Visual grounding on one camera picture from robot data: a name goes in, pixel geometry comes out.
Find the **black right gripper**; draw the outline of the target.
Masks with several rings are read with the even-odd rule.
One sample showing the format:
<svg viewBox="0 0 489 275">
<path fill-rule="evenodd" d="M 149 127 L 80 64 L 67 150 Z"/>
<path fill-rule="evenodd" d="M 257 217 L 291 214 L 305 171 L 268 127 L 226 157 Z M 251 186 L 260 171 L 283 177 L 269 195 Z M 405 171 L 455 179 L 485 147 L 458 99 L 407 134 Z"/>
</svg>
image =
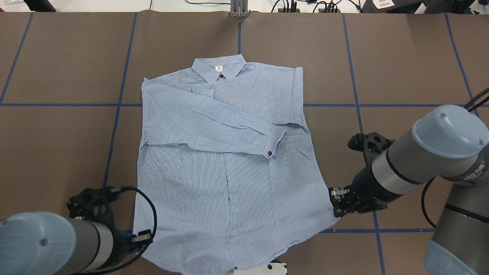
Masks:
<svg viewBox="0 0 489 275">
<path fill-rule="evenodd" d="M 350 185 L 342 188 L 329 188 L 330 200 L 336 201 L 334 216 L 384 210 L 395 200 L 396 195 L 381 186 L 372 171 L 373 161 L 393 144 L 393 140 L 372 132 L 355 134 L 347 143 L 349 149 L 361 152 L 365 167 L 353 178 Z"/>
</svg>

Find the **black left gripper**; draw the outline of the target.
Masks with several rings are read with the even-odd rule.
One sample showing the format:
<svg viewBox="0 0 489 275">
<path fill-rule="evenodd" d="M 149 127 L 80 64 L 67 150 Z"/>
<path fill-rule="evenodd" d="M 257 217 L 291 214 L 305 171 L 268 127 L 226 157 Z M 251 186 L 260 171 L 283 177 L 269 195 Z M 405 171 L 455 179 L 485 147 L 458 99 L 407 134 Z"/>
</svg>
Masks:
<svg viewBox="0 0 489 275">
<path fill-rule="evenodd" d="M 83 217 L 89 222 L 97 222 L 107 227 L 112 234 L 112 251 L 105 264 L 119 264 L 130 253 L 133 243 L 152 243 L 152 230 L 140 231 L 137 235 L 115 224 L 115 216 L 110 204 L 119 199 L 122 188 L 106 186 L 99 189 L 86 188 L 67 202 L 69 217 Z"/>
</svg>

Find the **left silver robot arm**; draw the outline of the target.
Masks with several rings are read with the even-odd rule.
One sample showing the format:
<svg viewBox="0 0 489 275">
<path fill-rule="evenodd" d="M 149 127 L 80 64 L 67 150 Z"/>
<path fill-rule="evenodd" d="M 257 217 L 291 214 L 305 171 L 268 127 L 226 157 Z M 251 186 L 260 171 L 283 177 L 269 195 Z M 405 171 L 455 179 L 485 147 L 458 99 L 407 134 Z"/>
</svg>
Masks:
<svg viewBox="0 0 489 275">
<path fill-rule="evenodd" d="M 135 191 L 149 204 L 153 227 L 133 234 L 115 224 L 110 204 Z M 2 275 L 104 275 L 137 261 L 157 232 L 157 210 L 132 186 L 86 188 L 67 202 L 69 217 L 46 211 L 1 219 Z"/>
</svg>

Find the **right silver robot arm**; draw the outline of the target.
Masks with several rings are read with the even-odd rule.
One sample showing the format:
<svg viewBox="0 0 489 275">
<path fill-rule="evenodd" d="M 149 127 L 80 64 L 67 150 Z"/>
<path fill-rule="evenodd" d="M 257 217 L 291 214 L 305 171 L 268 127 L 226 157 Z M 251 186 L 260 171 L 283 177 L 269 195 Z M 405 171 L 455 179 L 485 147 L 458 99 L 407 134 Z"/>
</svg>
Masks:
<svg viewBox="0 0 489 275">
<path fill-rule="evenodd" d="M 488 274 L 488 129 L 457 105 L 442 105 L 399 140 L 356 134 L 351 150 L 365 167 L 345 188 L 330 188 L 335 217 L 386 209 L 437 176 L 453 186 L 429 242 L 424 267 L 432 275 Z"/>
</svg>

